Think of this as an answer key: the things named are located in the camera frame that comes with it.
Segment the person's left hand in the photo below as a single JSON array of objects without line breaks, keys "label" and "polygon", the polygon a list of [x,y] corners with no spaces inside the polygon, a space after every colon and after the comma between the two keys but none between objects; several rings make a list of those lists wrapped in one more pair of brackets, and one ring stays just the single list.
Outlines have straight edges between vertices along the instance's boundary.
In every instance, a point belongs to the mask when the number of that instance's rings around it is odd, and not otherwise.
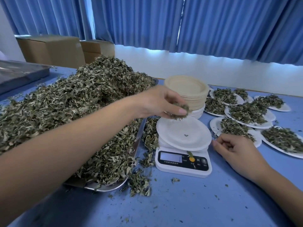
[{"label": "person's left hand", "polygon": [[138,118],[146,118],[148,116],[161,116],[169,118],[170,114],[186,115],[186,110],[172,103],[180,105],[187,104],[181,96],[169,88],[157,85],[137,95],[131,96],[135,104],[138,106]]}]

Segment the wall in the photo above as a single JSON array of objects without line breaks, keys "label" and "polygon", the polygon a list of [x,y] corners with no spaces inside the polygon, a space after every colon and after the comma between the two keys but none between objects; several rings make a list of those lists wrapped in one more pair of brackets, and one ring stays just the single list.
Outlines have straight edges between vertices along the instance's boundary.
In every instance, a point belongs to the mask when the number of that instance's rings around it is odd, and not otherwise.
[{"label": "wall", "polygon": [[303,66],[261,63],[223,57],[169,53],[115,46],[115,54],[135,71],[167,78],[189,75],[207,84],[303,96]]},{"label": "wall", "polygon": [[0,4],[0,51],[9,60],[25,61],[13,30]]}]

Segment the blue curtain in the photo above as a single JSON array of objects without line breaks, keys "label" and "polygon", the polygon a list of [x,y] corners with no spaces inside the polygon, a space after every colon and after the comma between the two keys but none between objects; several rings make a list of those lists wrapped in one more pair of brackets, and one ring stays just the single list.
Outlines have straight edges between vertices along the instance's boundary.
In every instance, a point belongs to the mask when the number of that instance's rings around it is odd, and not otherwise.
[{"label": "blue curtain", "polygon": [[185,0],[177,52],[256,60],[288,0]]},{"label": "blue curtain", "polygon": [[303,0],[291,0],[259,61],[303,65]]},{"label": "blue curtain", "polygon": [[92,0],[96,39],[176,52],[183,0]]},{"label": "blue curtain", "polygon": [[85,0],[0,0],[16,35],[92,39]]}]

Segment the table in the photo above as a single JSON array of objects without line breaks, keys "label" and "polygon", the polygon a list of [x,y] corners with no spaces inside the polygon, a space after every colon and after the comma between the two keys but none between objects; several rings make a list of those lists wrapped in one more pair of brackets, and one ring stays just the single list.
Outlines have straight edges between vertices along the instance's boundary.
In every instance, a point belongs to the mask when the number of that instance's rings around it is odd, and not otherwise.
[{"label": "table", "polygon": [[[50,84],[58,77],[67,77],[75,71],[51,68],[49,77],[1,95],[0,103],[9,96],[33,91],[36,84]],[[253,91],[248,94],[252,97],[267,95]],[[292,111],[272,111],[279,125],[302,135],[303,98],[280,97]],[[209,127],[212,118],[215,117],[203,113],[200,121]],[[285,155],[264,143],[258,149],[274,169],[303,190],[302,159]],[[144,152],[141,144],[138,154],[141,156]],[[213,171],[205,179],[165,173],[156,167],[147,168],[145,172],[152,173],[151,196],[136,195],[132,198],[129,191],[92,193],[62,186],[9,226],[291,226],[282,210],[259,187],[237,174],[212,147],[208,152]],[[179,178],[180,182],[172,184],[173,177]]]}]

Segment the black control panel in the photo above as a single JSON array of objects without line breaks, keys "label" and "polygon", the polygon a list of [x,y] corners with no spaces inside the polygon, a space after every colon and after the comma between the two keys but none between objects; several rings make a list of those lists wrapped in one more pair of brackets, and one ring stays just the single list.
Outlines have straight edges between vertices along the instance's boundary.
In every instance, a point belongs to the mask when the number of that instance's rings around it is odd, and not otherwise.
[{"label": "black control panel", "polygon": [[208,171],[207,159],[200,156],[190,157],[188,154],[159,151],[158,162],[170,166]]}]

